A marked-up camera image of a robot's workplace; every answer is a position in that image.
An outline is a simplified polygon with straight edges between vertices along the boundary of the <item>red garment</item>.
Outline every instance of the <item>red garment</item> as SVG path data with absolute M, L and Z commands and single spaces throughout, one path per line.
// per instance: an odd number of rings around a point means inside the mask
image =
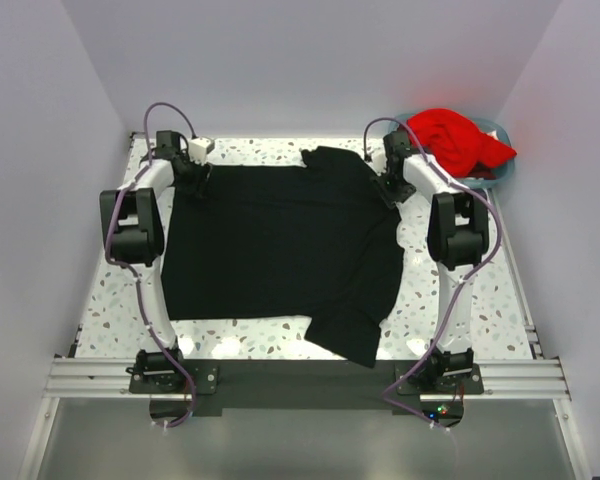
M 513 148 L 482 133 L 468 118 L 445 108 L 425 110 L 407 120 L 407 124 L 453 177 L 470 176 L 478 164 L 495 168 L 516 156 Z

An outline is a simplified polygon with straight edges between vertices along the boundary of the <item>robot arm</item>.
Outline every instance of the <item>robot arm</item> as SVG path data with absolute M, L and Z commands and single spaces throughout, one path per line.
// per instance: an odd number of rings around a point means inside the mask
M 212 168 L 206 163 L 206 155 L 214 147 L 212 140 L 196 138 L 188 140 L 186 150 L 183 150 L 180 141 L 180 134 L 158 132 L 155 153 L 158 159 L 151 165 L 143 166 L 134 180 L 116 190 L 100 194 L 103 240 L 106 245 L 114 205 L 118 195 L 126 191 L 116 219 L 110 255 L 114 261 L 132 265 L 137 271 L 137 288 L 142 298 L 140 308 L 146 312 L 157 339 L 174 356 L 179 355 L 177 336 L 169 320 L 160 279 L 165 237 L 157 199 L 168 187 L 178 183 L 194 194 L 202 194 Z M 144 337 L 140 349 L 146 352 L 147 358 L 155 354 L 156 358 L 162 359 L 161 349 L 150 335 Z
M 453 186 L 447 175 L 441 178 L 432 164 L 444 172 L 431 154 L 423 158 L 411 148 L 406 132 L 396 131 L 384 138 L 386 172 L 374 178 L 387 205 L 406 201 L 416 191 L 431 205 L 427 246 L 440 278 L 436 350 L 416 375 L 416 381 L 434 384 L 445 376 L 468 375 L 473 368 L 470 334 L 473 278 L 467 281 L 451 312 L 449 307 L 458 285 L 478 265 L 489 246 L 488 212 L 476 199 Z M 449 314 L 444 331 L 445 315 Z

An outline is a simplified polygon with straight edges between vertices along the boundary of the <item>gray floor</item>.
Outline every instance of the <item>gray floor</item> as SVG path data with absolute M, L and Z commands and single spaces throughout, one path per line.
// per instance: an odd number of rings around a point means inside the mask
M 229 410 L 168 431 L 146 400 L 65 400 L 41 479 L 571 480 L 553 404 L 473 401 L 453 429 L 382 411 Z

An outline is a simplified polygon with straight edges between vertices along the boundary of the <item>floor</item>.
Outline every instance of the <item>floor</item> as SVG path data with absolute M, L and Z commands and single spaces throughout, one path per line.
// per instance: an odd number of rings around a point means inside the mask
M 209 161 L 224 165 L 300 165 L 300 149 L 318 145 L 362 152 L 360 139 L 249 139 L 216 141 Z M 374 148 L 379 141 L 370 142 Z M 134 139 L 125 178 L 137 170 L 146 153 L 143 138 Z M 173 191 L 159 199 L 168 232 Z M 433 336 L 438 315 L 438 275 L 427 254 L 425 236 L 429 205 L 416 195 L 400 208 L 398 242 L 405 249 L 405 268 L 396 305 L 382 326 L 378 359 L 419 358 Z M 491 238 L 495 238 L 493 222 Z M 135 290 L 128 272 L 111 267 L 101 255 L 89 301 L 82 312 L 76 357 L 133 358 L 145 335 L 138 320 Z M 471 333 L 477 359 L 532 358 L 512 270 L 504 251 L 476 278 Z M 187 358 L 332 359 L 336 355 L 303 340 L 307 317 L 224 319 L 173 322 Z
M 146 401 L 63 400 L 39 478 L 575 480 L 550 400 L 466 403 L 451 434 L 373 410 L 229 410 L 163 433 Z

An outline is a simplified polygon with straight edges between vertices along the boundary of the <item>metal extrusion rail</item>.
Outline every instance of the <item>metal extrusion rail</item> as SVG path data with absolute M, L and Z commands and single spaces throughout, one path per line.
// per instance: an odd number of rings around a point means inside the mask
M 183 394 L 131 394 L 130 376 L 125 372 L 133 359 L 54 360 L 44 390 L 47 398 L 153 398 L 182 401 Z M 484 360 L 485 393 L 467 395 L 475 400 L 567 400 L 569 391 L 559 360 Z M 446 396 L 422 395 L 421 400 L 441 400 Z

